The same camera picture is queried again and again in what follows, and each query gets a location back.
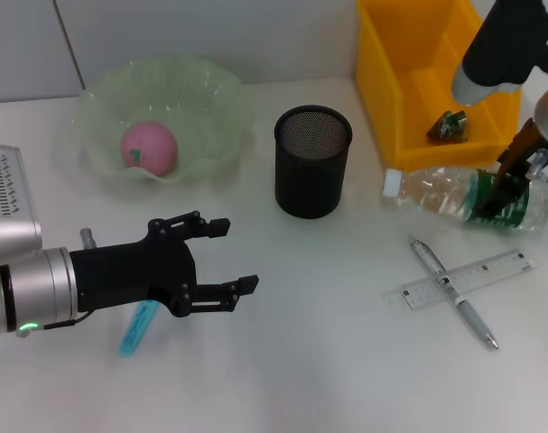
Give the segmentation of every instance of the blue pen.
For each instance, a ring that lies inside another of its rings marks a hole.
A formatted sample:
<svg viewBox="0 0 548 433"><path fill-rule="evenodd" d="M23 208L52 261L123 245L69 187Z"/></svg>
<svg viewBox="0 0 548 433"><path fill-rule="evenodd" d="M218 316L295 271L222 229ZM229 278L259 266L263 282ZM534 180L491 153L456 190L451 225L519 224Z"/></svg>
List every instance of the blue pen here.
<svg viewBox="0 0 548 433"><path fill-rule="evenodd" d="M142 300L139 302L129 328L125 333L121 347L119 347L119 354L121 356L129 357L135 352L158 308L159 302L155 300Z"/></svg>

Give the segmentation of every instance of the yellow storage bin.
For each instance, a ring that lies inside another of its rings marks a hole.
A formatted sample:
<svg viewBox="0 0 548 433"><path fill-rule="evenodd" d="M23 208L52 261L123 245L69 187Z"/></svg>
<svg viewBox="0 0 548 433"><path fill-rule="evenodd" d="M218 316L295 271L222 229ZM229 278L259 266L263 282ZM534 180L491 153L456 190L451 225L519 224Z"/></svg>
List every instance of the yellow storage bin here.
<svg viewBox="0 0 548 433"><path fill-rule="evenodd" d="M516 133L520 92L471 107L450 93L454 72L482 24L468 0L358 0L356 82L384 163L398 170L484 166ZM427 131L443 112L463 109L469 140L433 144Z"/></svg>

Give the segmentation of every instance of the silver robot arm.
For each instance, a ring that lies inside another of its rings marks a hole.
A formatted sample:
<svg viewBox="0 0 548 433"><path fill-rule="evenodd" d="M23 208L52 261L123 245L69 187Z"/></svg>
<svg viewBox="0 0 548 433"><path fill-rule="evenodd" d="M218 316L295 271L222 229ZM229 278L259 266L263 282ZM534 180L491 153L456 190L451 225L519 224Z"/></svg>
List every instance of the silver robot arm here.
<svg viewBox="0 0 548 433"><path fill-rule="evenodd" d="M21 154L0 146L0 333L26 336L74 326L97 309L147 299L178 318L233 311L241 296L254 292L257 276L198 284L185 244L193 237L225 236L228 229L225 218L208 222L190 212L150 221L147 236L133 244L97 248L83 229L84 250L43 250Z"/></svg>
<svg viewBox="0 0 548 433"><path fill-rule="evenodd" d="M495 92L516 91L534 67L548 74L548 0L496 0L458 66L451 92L459 104L474 105ZM487 217L518 200L548 165L548 91L498 161L493 190L476 209Z"/></svg>

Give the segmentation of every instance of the green bottle label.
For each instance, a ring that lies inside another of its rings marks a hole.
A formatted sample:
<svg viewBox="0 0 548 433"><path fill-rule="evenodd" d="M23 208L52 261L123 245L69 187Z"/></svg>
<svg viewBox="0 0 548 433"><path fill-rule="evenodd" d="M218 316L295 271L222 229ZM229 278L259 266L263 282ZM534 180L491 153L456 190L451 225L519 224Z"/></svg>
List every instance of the green bottle label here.
<svg viewBox="0 0 548 433"><path fill-rule="evenodd" d="M475 216L472 212L472 209L476 208L479 203L483 202L488 197L490 191L492 190L492 185L497 179L497 174L479 170L478 173L474 176L478 178L478 182L476 182L476 180L472 180L471 184L478 184L478 187L470 188L470 191L464 201L465 209L468 210L465 220L469 221L470 223L484 224L487 226L496 227L520 226L520 224L523 222L523 219L525 219L526 208L528 207L528 196L530 193L529 188L526 187L525 192L520 197L520 199L506 206L494 217L483 218L481 216Z"/></svg>

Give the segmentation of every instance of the white table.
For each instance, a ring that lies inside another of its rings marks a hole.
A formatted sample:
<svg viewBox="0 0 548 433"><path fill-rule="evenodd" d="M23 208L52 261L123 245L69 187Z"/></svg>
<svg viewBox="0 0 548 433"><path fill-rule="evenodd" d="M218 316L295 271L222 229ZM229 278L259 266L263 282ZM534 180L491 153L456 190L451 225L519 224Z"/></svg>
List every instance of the white table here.
<svg viewBox="0 0 548 433"><path fill-rule="evenodd" d="M135 306L0 336L0 431L548 432L548 230L501 235L383 208L375 139L346 78L246 92L257 121L237 167L123 197L55 161L75 99L0 105L0 143L23 150L45 247L79 249L84 226L99 245L133 242L149 219L198 209L232 223L225 238L189 242L199 280L261 280L233 314L160 309L129 359L117 349ZM339 110L354 130L341 204L317 221L286 215L273 191L274 123L309 103ZM408 230L448 267L514 247L534 259L536 271L469 295L497 353L446 303L404 316L385 304L422 275Z"/></svg>

